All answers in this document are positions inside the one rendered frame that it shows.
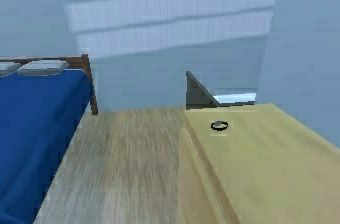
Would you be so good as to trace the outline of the dark grey triangular object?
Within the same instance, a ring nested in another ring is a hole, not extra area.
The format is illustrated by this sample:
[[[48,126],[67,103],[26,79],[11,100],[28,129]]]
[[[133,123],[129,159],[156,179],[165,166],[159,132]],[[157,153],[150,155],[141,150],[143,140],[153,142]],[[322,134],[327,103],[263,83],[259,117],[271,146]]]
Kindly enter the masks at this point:
[[[190,71],[186,72],[187,91],[186,108],[216,108],[220,103],[211,95],[207,88]]]

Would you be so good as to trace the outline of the white window blind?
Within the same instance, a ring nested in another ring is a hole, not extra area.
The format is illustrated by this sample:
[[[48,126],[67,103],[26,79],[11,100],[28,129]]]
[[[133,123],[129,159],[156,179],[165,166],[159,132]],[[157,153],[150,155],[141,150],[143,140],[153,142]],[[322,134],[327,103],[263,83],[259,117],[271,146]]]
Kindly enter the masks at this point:
[[[94,59],[269,33],[276,0],[92,0],[65,13]]]

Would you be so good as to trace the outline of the pale yellow wooden dresser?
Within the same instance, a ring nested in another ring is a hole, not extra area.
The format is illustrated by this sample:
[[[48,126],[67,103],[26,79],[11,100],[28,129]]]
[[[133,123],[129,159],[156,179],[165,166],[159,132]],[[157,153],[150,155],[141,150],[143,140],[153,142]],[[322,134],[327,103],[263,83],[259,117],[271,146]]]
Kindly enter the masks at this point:
[[[184,111],[178,155],[177,224],[340,224],[340,149],[273,104]]]

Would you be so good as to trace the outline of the blue bed with brown frame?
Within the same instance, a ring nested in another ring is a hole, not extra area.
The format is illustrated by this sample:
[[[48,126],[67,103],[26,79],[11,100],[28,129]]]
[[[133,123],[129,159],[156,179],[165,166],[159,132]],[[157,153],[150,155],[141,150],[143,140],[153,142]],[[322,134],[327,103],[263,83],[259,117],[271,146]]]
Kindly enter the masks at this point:
[[[98,113],[88,55],[0,62],[39,60],[69,67],[0,78],[0,224],[34,222],[86,108]]]

